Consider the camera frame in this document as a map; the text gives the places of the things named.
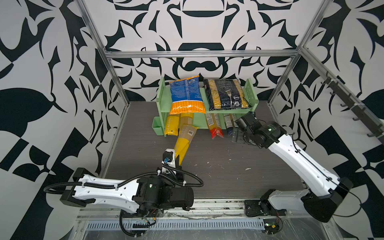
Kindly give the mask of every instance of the blue pasta bag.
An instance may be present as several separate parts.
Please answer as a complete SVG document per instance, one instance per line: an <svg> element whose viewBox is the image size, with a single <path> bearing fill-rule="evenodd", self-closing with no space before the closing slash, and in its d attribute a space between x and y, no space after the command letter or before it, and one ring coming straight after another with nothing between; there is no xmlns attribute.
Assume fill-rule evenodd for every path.
<svg viewBox="0 0 384 240"><path fill-rule="evenodd" d="M199 76L170 82L172 106L169 114L205 113L199 89Z"/></svg>

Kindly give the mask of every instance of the yellow pasta package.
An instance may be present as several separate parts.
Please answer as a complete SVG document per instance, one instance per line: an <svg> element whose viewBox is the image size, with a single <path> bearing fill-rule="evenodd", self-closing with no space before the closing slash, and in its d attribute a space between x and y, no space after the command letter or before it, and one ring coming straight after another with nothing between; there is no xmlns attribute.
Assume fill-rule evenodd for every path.
<svg viewBox="0 0 384 240"><path fill-rule="evenodd" d="M182 128L184 124L192 125L192 123L193 123L193 113L180 114L180 128Z"/></svg>
<svg viewBox="0 0 384 240"><path fill-rule="evenodd" d="M192 125L183 125L180 130L180 135L177 138L175 145L175 157L179 156L179 165L183 162L185 154L189 148L192 138L195 136L198 127Z"/></svg>
<svg viewBox="0 0 384 240"><path fill-rule="evenodd" d="M164 134L177 136L179 134L179 120L180 114L169 115L167 117Z"/></svg>
<svg viewBox="0 0 384 240"><path fill-rule="evenodd" d="M170 114L205 113L199 89L199 76L170 82L172 106Z"/></svg>

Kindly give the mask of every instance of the clear plastic bag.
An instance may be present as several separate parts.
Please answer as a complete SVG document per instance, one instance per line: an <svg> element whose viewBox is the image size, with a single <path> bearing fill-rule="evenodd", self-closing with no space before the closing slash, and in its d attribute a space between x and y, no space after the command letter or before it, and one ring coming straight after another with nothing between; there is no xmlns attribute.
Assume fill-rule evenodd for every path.
<svg viewBox="0 0 384 240"><path fill-rule="evenodd" d="M204 79L209 110L250 108L237 79Z"/></svg>
<svg viewBox="0 0 384 240"><path fill-rule="evenodd" d="M170 114L205 113L199 89L199 76L170 82L172 106Z"/></svg>
<svg viewBox="0 0 384 240"><path fill-rule="evenodd" d="M216 136L224 137L223 130L221 129L220 120L217 113L206 113L208 128L211 131L212 139Z"/></svg>
<svg viewBox="0 0 384 240"><path fill-rule="evenodd" d="M177 136L179 134L179 120L180 114L169 115L167 117L164 134Z"/></svg>
<svg viewBox="0 0 384 240"><path fill-rule="evenodd" d="M177 138L175 145L175 157L179 156L179 165L183 162L185 154L189 148L189 145L196 135L198 128L192 125L183 125L180 129L179 137Z"/></svg>

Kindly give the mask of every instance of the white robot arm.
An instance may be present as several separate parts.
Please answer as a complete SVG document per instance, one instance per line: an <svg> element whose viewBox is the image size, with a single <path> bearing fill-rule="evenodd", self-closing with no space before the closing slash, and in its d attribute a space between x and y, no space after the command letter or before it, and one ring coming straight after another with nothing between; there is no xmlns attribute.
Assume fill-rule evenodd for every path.
<svg viewBox="0 0 384 240"><path fill-rule="evenodd" d="M260 198L256 209L254 205L246 206L251 210L249 215L254 216L254 212L274 215L277 210L289 209L307 211L315 219L328 222L353 187L352 182L347 178L339 179L317 163L276 122L262 125L252 113L247 113L237 120L237 125L243 130L240 134L244 142L275 153L309 187L284 192L270 189Z"/></svg>

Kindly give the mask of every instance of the red pasta package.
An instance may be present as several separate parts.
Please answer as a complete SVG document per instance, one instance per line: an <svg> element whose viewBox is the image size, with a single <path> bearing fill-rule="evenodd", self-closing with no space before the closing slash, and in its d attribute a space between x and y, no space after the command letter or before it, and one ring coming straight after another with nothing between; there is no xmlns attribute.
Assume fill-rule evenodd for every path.
<svg viewBox="0 0 384 240"><path fill-rule="evenodd" d="M208 128L211 131L212 139L216 136L224 137L223 130L221 130L220 120L217 113L206 113Z"/></svg>

